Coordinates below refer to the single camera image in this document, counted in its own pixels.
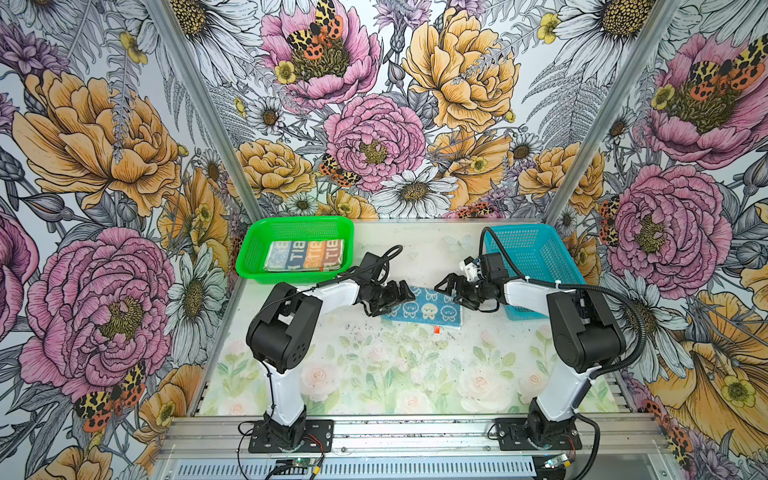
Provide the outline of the blue white patterned towel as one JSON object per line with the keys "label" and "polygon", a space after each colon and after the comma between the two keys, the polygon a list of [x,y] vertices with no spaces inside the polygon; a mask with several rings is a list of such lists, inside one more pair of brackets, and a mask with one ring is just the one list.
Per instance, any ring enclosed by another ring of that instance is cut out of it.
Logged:
{"label": "blue white patterned towel", "polygon": [[411,286],[414,298],[397,305],[382,316],[383,319],[418,323],[441,328],[460,328],[463,322],[462,307],[453,299],[437,291]]}

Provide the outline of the teal plastic basket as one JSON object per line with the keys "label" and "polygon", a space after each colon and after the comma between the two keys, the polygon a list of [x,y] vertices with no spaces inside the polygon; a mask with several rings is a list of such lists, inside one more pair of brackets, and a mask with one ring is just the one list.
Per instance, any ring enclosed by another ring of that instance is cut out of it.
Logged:
{"label": "teal plastic basket", "polygon": [[[493,234],[483,233],[485,253],[504,249],[505,265],[511,277],[519,270],[522,278],[547,284],[585,284],[585,280],[561,241],[556,230],[546,224],[510,224],[491,227]],[[549,313],[547,296],[555,292],[552,286],[514,281],[504,287],[508,305],[504,306],[510,320],[545,319]]]}

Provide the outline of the cream orange patterned towel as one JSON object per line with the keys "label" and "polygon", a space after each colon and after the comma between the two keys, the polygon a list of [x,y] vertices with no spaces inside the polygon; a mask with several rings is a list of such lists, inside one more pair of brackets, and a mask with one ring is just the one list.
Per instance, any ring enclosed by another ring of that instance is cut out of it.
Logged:
{"label": "cream orange patterned towel", "polygon": [[275,241],[264,264],[268,272],[336,271],[344,260],[342,239]]}

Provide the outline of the green plastic basket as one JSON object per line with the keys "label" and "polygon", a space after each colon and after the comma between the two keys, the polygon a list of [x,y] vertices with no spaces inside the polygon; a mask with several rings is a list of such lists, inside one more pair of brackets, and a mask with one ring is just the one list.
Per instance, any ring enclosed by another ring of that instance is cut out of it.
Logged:
{"label": "green plastic basket", "polygon": [[247,230],[235,268],[260,284],[316,284],[348,270],[355,227],[342,216],[259,220]]}

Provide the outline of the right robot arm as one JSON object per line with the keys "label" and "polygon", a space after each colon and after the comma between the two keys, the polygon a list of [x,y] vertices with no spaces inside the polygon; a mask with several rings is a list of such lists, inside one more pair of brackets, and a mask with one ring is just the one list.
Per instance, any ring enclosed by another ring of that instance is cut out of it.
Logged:
{"label": "right robot arm", "polygon": [[544,389],[531,401],[521,433],[535,448],[571,439],[578,408],[594,383],[626,351],[626,340],[609,304],[622,297],[602,287],[545,281],[510,275],[501,253],[468,257],[458,273],[450,273],[434,289],[473,311],[493,301],[514,306],[549,320],[557,355]]}

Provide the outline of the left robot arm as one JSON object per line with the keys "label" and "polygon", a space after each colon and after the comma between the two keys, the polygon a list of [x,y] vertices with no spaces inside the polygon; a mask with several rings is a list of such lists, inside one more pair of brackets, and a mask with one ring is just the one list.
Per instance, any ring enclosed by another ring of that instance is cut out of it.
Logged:
{"label": "left robot arm", "polygon": [[274,286],[245,337],[266,369],[269,387],[266,411],[250,434],[250,453],[330,450],[334,422],[308,419],[298,367],[321,316],[360,305],[366,316],[375,318],[415,299],[406,281],[388,278],[390,262],[402,251],[395,245],[381,256],[368,252],[360,265],[304,290],[285,282]]}

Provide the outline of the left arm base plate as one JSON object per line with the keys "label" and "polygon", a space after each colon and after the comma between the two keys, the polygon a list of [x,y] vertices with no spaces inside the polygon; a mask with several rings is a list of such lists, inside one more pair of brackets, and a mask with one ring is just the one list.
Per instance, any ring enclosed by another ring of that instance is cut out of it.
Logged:
{"label": "left arm base plate", "polygon": [[248,452],[252,454],[329,453],[332,449],[333,420],[298,420],[283,426],[273,420],[257,421],[250,436]]}

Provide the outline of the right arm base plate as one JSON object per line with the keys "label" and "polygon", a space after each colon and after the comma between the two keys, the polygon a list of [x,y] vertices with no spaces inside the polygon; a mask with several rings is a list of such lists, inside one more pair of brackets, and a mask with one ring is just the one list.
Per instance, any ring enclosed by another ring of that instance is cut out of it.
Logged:
{"label": "right arm base plate", "polygon": [[582,448],[572,419],[550,422],[539,418],[498,418],[487,436],[498,443],[501,451],[577,451]]}

